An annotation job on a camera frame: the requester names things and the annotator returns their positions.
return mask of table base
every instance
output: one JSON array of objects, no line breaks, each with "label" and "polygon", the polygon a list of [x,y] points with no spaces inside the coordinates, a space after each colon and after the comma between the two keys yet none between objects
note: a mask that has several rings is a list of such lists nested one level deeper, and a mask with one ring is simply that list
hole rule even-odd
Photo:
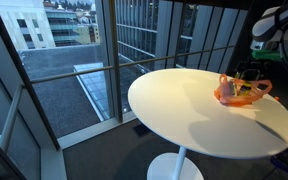
[{"label": "table base", "polygon": [[[177,153],[164,153],[157,156],[147,172],[147,180],[173,180]],[[203,176],[197,166],[188,158],[184,159],[180,179],[203,180]]]}]

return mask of round white table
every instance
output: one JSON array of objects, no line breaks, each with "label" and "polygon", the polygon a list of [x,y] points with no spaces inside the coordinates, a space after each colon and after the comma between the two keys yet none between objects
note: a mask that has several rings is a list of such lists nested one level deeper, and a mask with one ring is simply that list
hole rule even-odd
[{"label": "round white table", "polygon": [[186,149],[253,159],[288,147],[286,108],[270,95],[251,105],[224,106],[213,94],[219,76],[203,70],[165,69],[133,82],[128,100],[135,115],[153,132],[180,146],[179,154],[165,153],[152,161],[148,179],[203,179],[185,158]]}]

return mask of table pedestal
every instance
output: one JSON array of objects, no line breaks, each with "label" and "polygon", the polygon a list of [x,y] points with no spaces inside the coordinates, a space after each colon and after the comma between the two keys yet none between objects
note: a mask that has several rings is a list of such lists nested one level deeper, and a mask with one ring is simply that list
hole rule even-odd
[{"label": "table pedestal", "polygon": [[147,180],[161,179],[203,180],[204,178],[196,165],[185,157],[185,148],[181,147],[179,154],[161,154],[157,156],[150,164],[147,172]]}]

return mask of table top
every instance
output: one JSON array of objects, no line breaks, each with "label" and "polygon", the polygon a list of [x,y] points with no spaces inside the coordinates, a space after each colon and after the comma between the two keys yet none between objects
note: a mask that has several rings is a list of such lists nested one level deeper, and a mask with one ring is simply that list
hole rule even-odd
[{"label": "table top", "polygon": [[287,109],[270,95],[251,105],[224,106],[213,94],[219,76],[193,69],[150,72],[133,82],[128,100],[144,125],[192,151],[252,159],[285,150]]}]

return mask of white building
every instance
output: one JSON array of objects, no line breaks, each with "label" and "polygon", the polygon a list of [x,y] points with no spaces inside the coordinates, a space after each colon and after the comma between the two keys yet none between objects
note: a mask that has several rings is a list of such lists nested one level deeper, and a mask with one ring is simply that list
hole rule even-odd
[{"label": "white building", "polygon": [[55,47],[43,1],[0,0],[0,15],[16,50]]}]

